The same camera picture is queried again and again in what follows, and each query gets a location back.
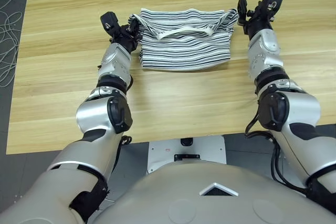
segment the robotic hand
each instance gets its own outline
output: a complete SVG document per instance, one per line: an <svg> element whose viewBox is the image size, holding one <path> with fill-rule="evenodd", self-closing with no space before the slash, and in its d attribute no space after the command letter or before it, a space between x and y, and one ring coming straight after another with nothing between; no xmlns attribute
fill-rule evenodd
<svg viewBox="0 0 336 224"><path fill-rule="evenodd" d="M84 223L105 199L120 147L131 141L122 135L132 125L126 93L132 85L130 53L140 37L136 22L120 27L112 12L101 22L111 45L98 66L97 87L77 110L83 138L65 147L0 223Z"/></svg>
<svg viewBox="0 0 336 224"><path fill-rule="evenodd" d="M247 11L246 0L238 2L238 24L250 39L249 75L255 83L259 104L245 133L248 137L265 135L271 138L275 144L273 160L277 162L281 147L307 188L293 186L279 173L281 183L336 214L336 139L316 132L319 102L289 79L283 68L277 37L270 25L281 2L262 0L254 11ZM248 132L257 120L270 134ZM271 168L277 180L273 164Z"/></svg>

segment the black cable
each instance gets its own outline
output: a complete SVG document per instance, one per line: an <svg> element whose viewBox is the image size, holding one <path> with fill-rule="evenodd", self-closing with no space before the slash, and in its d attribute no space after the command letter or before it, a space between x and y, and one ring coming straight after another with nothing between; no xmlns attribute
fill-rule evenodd
<svg viewBox="0 0 336 224"><path fill-rule="evenodd" d="M280 158L280 146L278 143L276 143L276 154L275 154L275 169L276 172L278 174L278 176L282 179L283 182L285 182L285 186L287 186L288 188L298 191L302 194L306 194L307 190L305 188L301 188L301 187L297 187L295 185L293 185L292 183L290 183L288 180L285 179L285 177L282 175L282 172L280 171L280 167L279 167L279 158Z"/></svg>
<svg viewBox="0 0 336 224"><path fill-rule="evenodd" d="M132 87L133 85L133 77L131 76L130 84L128 85L127 91Z"/></svg>
<svg viewBox="0 0 336 224"><path fill-rule="evenodd" d="M258 111L256 112L255 116L253 117L253 119L248 123L248 125L245 128L245 136L248 137L248 135L250 134L249 131L251 130L251 128L253 127L253 125L255 125L255 123L258 121Z"/></svg>
<svg viewBox="0 0 336 224"><path fill-rule="evenodd" d="M272 153L272 158L271 158L271 175L272 175L272 178L276 182L284 185L284 183L282 183L281 181L278 180L278 178L275 175L275 171L274 171L274 168L275 168L275 159L276 159L276 150L277 150L276 145L274 145L273 153Z"/></svg>
<svg viewBox="0 0 336 224"><path fill-rule="evenodd" d="M255 116L253 117L253 119L246 126L244 135L247 138L251 138L251 137L255 137L255 136L264 136L268 139L271 139L272 142L274 143L274 149L273 149L272 158L271 158L271 175L272 175L272 178L276 182L278 182L278 183L280 183L284 186L287 186L288 188L290 188L292 190L295 190L295 191L298 191L298 192L305 195L307 193L307 190L305 188L300 188L300 187L297 187L297 186L291 184L282 175L282 172L280 171L280 168L279 168L279 158L280 158L281 148L280 148L280 145L277 143L277 140L273 137L273 135L271 133L267 132L267 131L252 131L252 132L249 132L251 130L251 128L255 125L255 123L258 121L258 117L259 117L259 114L258 114L258 111L257 111Z"/></svg>

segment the white cable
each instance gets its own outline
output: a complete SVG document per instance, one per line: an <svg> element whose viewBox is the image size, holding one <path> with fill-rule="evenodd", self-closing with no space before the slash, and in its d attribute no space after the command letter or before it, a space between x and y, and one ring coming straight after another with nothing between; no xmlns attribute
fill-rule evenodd
<svg viewBox="0 0 336 224"><path fill-rule="evenodd" d="M12 47L7 51L0 51L0 88L7 87L14 79L15 67L16 67L16 56L19 48L19 40L14 32L20 33L21 30L13 29L12 25L15 25L22 18L22 12L15 12L8 15L6 12L2 11L12 0L8 0L3 6L0 7L0 15L5 16L4 24L0 24L0 48L3 48L6 41L11 41L13 43Z"/></svg>

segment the wire bundle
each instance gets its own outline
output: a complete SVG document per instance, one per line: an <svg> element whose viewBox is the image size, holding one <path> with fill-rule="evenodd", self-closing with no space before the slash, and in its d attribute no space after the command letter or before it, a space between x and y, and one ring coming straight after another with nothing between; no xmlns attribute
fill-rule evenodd
<svg viewBox="0 0 336 224"><path fill-rule="evenodd" d="M247 138L251 138L251 137L254 137L254 136L264 136L267 139L270 139L274 144L273 154L272 154L272 158L271 158L271 175L272 175L272 178L276 182L278 182L278 183L280 183L284 186L287 186L288 188L290 188L292 190L298 191L298 192L306 195L307 194L307 189L306 188L301 188L301 187L297 187L297 186L293 185L292 183L290 183L288 180L285 179L282 172L280 171L279 159L280 159L281 148L280 148L280 145L278 144L277 140L273 137L273 135L271 133L267 132L267 131L252 131L252 132L249 132L251 130L251 128L253 127L253 125L255 125L255 123L258 121L258 118L259 118L259 114L258 114L258 111L257 111L257 113L255 114L255 116L253 117L251 122L249 122L249 124L245 128L245 136Z"/></svg>
<svg viewBox="0 0 336 224"><path fill-rule="evenodd" d="M14 79L14 73L11 77L9 74L15 71L16 56L19 47L19 34L21 30L13 29L15 23L22 18L22 12L14 12L8 15L2 11L12 0L8 0L4 5L0 6L0 15L5 16L4 24L0 24L0 87L7 87ZM7 51L3 51L8 42L11 47Z"/></svg>

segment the black joint cover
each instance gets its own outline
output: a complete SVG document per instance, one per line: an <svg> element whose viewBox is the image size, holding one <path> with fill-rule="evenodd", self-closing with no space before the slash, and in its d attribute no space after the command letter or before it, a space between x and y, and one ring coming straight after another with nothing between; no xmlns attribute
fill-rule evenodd
<svg viewBox="0 0 336 224"><path fill-rule="evenodd" d="M274 131L281 131L289 113L289 103L280 92L269 93L259 100L258 114L260 124Z"/></svg>
<svg viewBox="0 0 336 224"><path fill-rule="evenodd" d="M119 89L124 94L126 94L127 92L126 82L124 82L119 76L116 76L114 74L107 74L105 76L102 76L97 83L97 87L102 87L102 86Z"/></svg>
<svg viewBox="0 0 336 224"><path fill-rule="evenodd" d="M117 134L128 131L133 120L127 100L117 90L114 90L112 97L108 100L107 111L111 124Z"/></svg>

